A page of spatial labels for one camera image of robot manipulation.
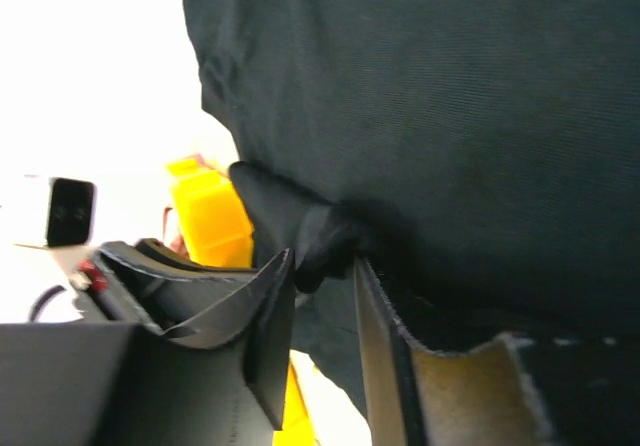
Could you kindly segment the black t-shirt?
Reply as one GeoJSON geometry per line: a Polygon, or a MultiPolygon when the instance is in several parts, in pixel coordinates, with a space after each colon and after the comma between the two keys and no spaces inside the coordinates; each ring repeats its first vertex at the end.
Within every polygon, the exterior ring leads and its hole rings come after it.
{"type": "Polygon", "coordinates": [[[362,255],[424,394],[519,333],[528,383],[639,414],[639,0],[183,0],[264,249],[362,255]]]}

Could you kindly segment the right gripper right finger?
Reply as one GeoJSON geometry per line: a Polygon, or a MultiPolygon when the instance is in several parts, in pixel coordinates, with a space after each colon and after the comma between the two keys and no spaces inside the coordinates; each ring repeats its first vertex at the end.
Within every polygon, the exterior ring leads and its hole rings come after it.
{"type": "Polygon", "coordinates": [[[639,342],[470,327],[426,311],[423,349],[373,268],[354,265],[376,445],[635,445],[639,342]]]}

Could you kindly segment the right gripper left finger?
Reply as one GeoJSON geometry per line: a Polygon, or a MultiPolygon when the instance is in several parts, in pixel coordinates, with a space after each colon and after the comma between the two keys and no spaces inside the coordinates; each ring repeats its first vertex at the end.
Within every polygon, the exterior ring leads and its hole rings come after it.
{"type": "Polygon", "coordinates": [[[14,247],[1,297],[59,285],[75,320],[1,327],[5,445],[268,445],[283,424],[294,255],[211,268],[154,240],[14,247]]]}

